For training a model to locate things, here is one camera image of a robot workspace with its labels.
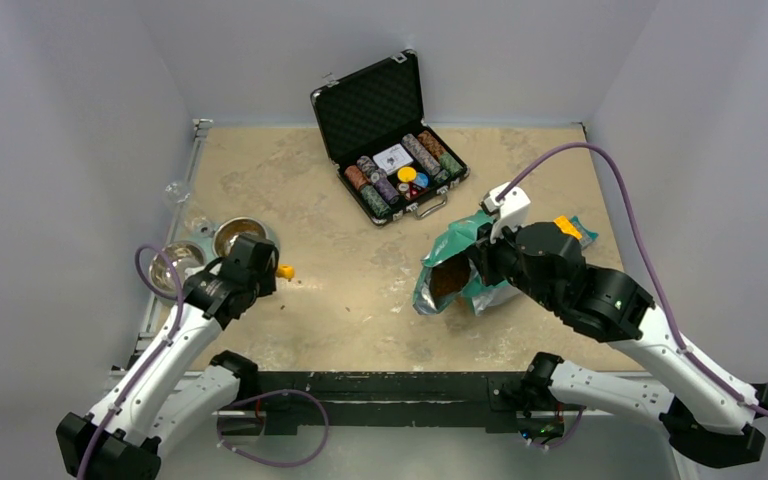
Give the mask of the yellow plastic scoop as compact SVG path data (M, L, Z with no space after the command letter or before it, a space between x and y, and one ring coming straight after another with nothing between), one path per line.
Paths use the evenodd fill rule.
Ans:
M275 270L275 276L280 279L292 281L296 277L295 268L286 264L278 265Z

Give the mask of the green dog food bag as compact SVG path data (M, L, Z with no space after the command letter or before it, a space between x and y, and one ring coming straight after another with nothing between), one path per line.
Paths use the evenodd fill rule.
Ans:
M482 211L450 223L421 260L421 271L412 293L413 309L420 315L438 315L458 303L475 316L521 295L503 281L486 286L467 250L477 240L480 227L491 217Z

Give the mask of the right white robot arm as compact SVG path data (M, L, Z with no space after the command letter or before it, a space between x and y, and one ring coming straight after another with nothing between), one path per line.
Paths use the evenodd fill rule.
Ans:
M586 406L653 427L690 460L716 469L760 460L765 435L753 422L768 407L768 384L728 373L680 333L626 273L587 263L577 238L552 222L499 238L479 227L467 254L486 285L506 282L574 332L642 366L654 384L598 373L546 352L521 380L526 403Z

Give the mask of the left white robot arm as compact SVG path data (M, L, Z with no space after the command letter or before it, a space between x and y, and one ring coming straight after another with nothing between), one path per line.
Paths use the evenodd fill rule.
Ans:
M186 275L170 271L175 304L161 331L124 377L86 414L56 428L65 469L77 479L154 479L162 458L210 412L244 409L257 399L257 365L230 351L216 355L187 388L190 364L257 299L276 290L279 249L240 235L229 255Z

